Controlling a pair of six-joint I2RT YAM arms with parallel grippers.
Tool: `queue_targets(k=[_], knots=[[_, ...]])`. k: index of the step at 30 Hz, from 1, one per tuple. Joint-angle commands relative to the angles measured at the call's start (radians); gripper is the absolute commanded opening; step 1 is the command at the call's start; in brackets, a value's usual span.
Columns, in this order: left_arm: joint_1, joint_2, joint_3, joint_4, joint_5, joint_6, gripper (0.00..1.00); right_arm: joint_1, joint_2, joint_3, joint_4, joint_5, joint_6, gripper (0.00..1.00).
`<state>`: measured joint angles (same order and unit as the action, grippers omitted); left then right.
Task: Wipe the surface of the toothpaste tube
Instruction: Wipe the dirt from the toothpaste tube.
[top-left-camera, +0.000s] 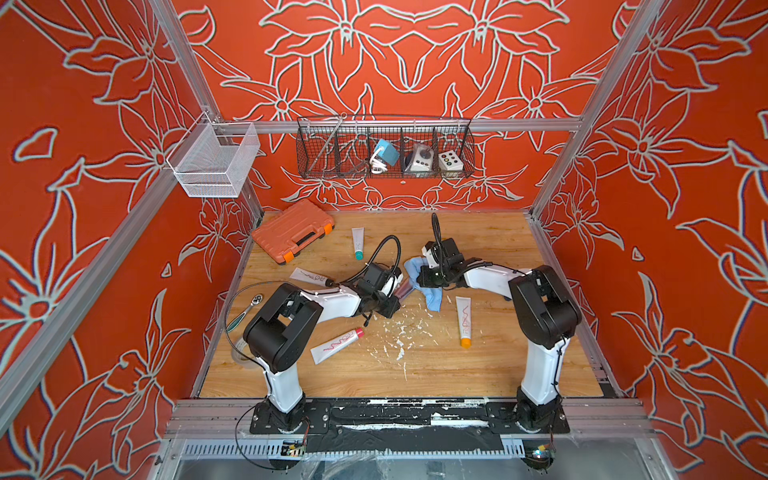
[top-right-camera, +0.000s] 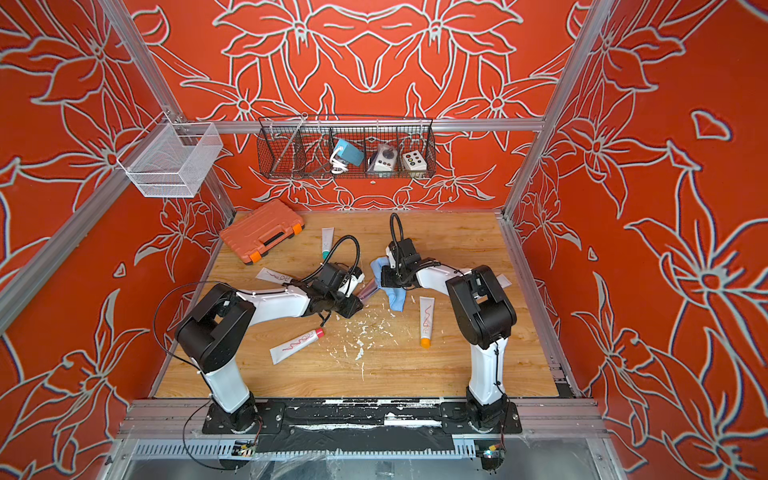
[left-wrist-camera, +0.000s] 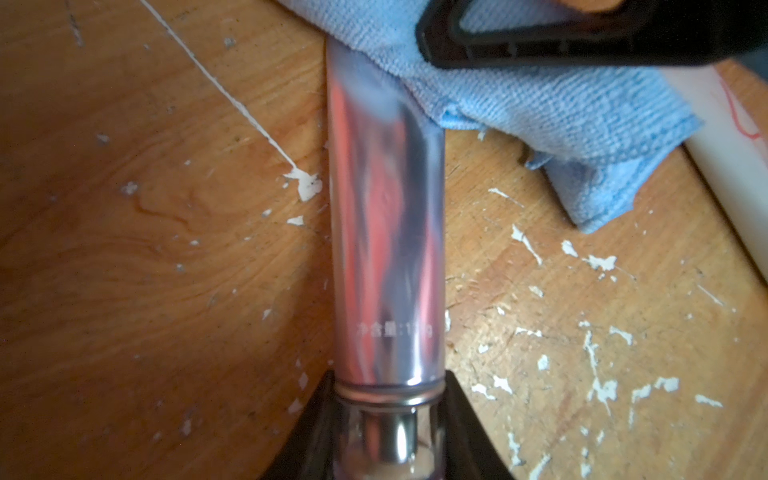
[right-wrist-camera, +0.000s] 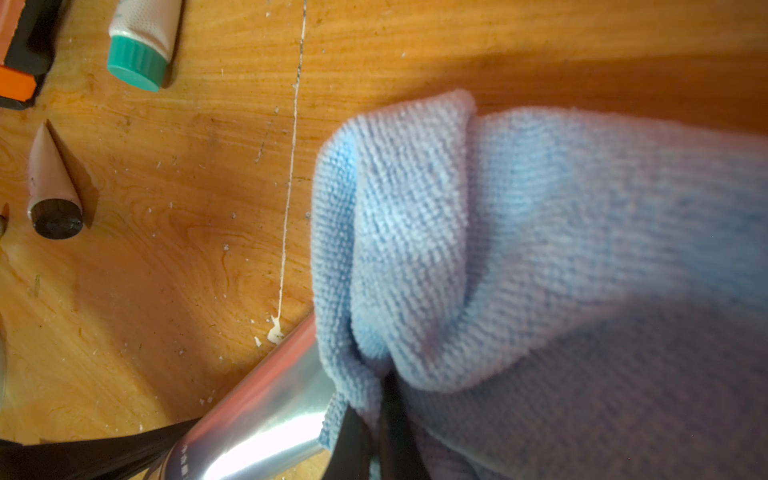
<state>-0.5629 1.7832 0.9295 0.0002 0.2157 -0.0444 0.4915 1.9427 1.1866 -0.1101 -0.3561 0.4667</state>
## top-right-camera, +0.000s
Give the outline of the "blue microfiber cloth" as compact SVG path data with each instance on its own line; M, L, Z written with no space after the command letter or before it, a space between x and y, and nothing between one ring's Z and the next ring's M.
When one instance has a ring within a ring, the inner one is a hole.
M404 288L385 287L382 280L382 271L384 266L389 265L386 257L379 257L371 262L371 269L379 289L383 290L389 300L389 308L395 312L402 312L406 301L406 290Z

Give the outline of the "green cap toothpaste tube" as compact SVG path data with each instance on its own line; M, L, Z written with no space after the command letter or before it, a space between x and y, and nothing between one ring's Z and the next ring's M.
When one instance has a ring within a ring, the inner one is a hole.
M321 229L321 253L322 259L325 260L329 257L330 252L334 245L334 233L333 227Z

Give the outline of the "pink translucent tube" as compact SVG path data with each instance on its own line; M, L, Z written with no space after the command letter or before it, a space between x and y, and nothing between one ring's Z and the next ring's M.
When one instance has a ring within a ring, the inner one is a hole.
M366 304L370 298L380 290L380 287L375 279L368 282L362 289L360 289L356 296L363 303Z

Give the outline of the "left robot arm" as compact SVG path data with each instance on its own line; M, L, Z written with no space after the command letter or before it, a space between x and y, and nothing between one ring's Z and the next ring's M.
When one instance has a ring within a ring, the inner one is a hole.
M313 315L326 324L332 314L349 319L363 309L363 302L355 295L365 278L359 241L345 235L330 252L335 253L345 242L355 248L351 265L326 258L306 277L292 279L279 289L246 291L218 282L177 326L176 343L208 386L210 415L223 429L246 433L260 423L255 397L236 361L250 327Z

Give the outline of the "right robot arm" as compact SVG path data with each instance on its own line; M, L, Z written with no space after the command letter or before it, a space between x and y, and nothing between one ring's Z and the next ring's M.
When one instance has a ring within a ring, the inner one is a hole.
M503 385L504 355L516 311L487 265L458 269L422 257L390 215L391 241L381 281L387 288L433 290L448 296L457 325L471 346L471 376L466 389L469 422L479 431L504 427L508 395Z

